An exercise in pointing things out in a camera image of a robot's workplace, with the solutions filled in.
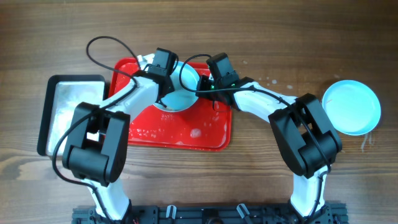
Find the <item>light blue plate bottom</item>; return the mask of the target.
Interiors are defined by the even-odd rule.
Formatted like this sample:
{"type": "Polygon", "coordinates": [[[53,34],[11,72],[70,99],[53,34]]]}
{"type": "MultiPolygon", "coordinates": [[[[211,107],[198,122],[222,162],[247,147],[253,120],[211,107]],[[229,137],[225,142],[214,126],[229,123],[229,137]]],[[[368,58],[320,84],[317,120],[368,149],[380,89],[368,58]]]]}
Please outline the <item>light blue plate bottom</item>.
{"type": "MultiPolygon", "coordinates": [[[[167,112],[179,112],[193,106],[197,101],[198,97],[195,93],[184,89],[179,82],[182,65],[183,62],[179,61],[177,68],[170,76],[174,86],[174,91],[163,97],[159,103],[154,103],[156,108],[167,112]]],[[[184,66],[181,78],[183,85],[191,90],[194,90],[197,87],[197,83],[200,79],[197,71],[189,64],[184,66]]]]}

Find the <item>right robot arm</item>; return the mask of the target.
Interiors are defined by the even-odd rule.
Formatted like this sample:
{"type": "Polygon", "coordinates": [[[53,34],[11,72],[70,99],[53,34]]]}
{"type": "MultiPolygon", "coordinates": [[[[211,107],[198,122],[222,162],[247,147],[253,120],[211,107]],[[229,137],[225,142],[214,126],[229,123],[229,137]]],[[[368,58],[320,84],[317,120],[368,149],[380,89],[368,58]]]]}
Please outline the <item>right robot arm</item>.
{"type": "Polygon", "coordinates": [[[285,96],[240,78],[226,53],[207,56],[210,78],[201,78],[196,95],[269,123],[287,167],[294,174],[289,206],[299,223],[310,223],[322,214],[326,176],[342,142],[313,94],[285,96]]]}

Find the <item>light blue plate top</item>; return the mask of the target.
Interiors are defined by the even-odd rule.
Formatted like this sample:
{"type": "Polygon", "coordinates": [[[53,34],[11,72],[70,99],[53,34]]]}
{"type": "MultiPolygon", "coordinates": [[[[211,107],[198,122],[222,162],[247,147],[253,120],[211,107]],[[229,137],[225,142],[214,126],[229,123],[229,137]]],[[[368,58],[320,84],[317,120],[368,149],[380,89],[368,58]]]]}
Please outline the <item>light blue plate top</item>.
{"type": "Polygon", "coordinates": [[[381,104],[365,84],[342,80],[332,84],[322,97],[322,107],[334,128],[350,136],[371,132],[381,119],[381,104]]]}

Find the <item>light blue plate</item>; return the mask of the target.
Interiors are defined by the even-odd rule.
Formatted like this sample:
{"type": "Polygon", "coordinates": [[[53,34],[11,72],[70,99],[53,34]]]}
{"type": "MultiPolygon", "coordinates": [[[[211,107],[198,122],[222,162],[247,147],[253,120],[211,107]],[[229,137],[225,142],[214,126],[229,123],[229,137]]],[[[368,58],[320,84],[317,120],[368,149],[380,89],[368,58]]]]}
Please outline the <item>light blue plate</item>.
{"type": "MultiPolygon", "coordinates": [[[[159,103],[154,103],[156,108],[167,112],[179,112],[193,106],[197,101],[198,97],[195,93],[184,89],[179,82],[182,65],[183,62],[179,61],[177,68],[170,76],[174,86],[174,91],[163,97],[159,103]]],[[[194,90],[197,87],[197,83],[200,79],[197,71],[189,64],[184,66],[181,78],[183,85],[191,90],[194,90]]]]}
{"type": "Polygon", "coordinates": [[[342,80],[332,84],[322,97],[322,107],[334,128],[350,136],[371,132],[381,119],[381,104],[365,84],[342,80]]]}

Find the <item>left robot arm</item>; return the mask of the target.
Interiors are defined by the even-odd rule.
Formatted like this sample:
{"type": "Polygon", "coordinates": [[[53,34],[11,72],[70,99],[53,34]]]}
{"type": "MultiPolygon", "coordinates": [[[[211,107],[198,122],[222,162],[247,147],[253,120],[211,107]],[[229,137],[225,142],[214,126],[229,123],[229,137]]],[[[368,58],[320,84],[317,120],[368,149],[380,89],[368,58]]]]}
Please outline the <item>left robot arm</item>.
{"type": "Polygon", "coordinates": [[[119,177],[126,162],[129,125],[174,91],[171,74],[177,62],[177,54],[158,48],[152,63],[126,75],[130,81],[122,90],[98,105],[78,104],[71,126],[60,138],[65,143],[63,167],[74,175],[73,184],[90,189],[97,217],[105,223],[127,219],[131,201],[119,177]]]}

